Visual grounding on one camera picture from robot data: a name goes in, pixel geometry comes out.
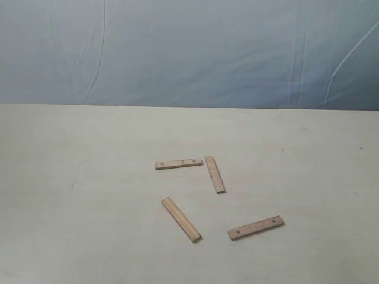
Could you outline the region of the plain wooden stick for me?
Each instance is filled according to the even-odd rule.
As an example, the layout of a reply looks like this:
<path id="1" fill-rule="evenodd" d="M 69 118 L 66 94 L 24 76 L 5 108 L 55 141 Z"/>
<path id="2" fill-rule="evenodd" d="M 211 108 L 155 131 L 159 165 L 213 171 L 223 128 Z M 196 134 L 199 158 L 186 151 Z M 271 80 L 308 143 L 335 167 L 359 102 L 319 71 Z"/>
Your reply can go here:
<path id="1" fill-rule="evenodd" d="M 213 156 L 205 156 L 205 162 L 215 189 L 216 194 L 226 192 L 223 180 L 221 178 L 217 163 Z"/>
<path id="2" fill-rule="evenodd" d="M 165 198 L 161 203 L 193 243 L 201 240 L 201 234 L 171 198 Z"/>

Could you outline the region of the blue-grey backdrop cloth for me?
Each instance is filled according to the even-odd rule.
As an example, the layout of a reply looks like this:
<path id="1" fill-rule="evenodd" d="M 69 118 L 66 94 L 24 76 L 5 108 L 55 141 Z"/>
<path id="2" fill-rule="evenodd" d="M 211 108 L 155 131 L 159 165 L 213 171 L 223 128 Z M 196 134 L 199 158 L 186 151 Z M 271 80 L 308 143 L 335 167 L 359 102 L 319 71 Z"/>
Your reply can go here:
<path id="1" fill-rule="evenodd" d="M 1 102 L 378 109 L 377 1 L 2 1 Z"/>

